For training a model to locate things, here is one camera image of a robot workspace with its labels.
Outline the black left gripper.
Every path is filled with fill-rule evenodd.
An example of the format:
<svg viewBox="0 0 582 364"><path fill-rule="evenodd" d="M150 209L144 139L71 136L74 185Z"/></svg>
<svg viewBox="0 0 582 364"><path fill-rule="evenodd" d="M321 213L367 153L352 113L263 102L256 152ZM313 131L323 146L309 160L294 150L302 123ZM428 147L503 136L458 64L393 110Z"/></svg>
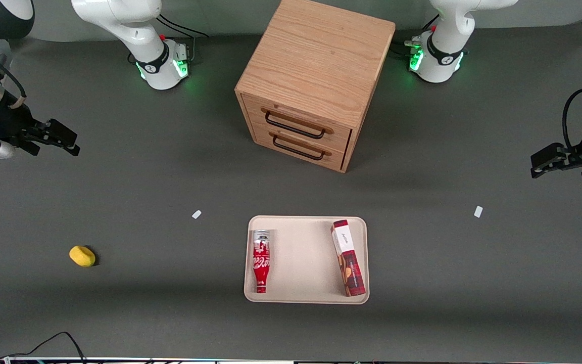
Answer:
<svg viewBox="0 0 582 364"><path fill-rule="evenodd" d="M582 168L582 140L572 145L566 133L566 147L569 150L568 161L561 143L551 143L531 155L531 177L537 179L548 172Z"/></svg>

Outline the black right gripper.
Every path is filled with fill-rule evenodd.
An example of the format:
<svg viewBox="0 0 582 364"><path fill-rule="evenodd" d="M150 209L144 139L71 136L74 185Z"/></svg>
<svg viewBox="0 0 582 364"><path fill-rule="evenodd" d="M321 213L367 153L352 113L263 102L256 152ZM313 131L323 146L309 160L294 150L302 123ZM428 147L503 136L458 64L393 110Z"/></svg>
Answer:
<svg viewBox="0 0 582 364"><path fill-rule="evenodd" d="M0 156L12 156L18 148L37 155L44 145L61 148L76 157L80 147L76 145L78 135L56 119L41 123L32 117L24 102L0 102Z"/></svg>

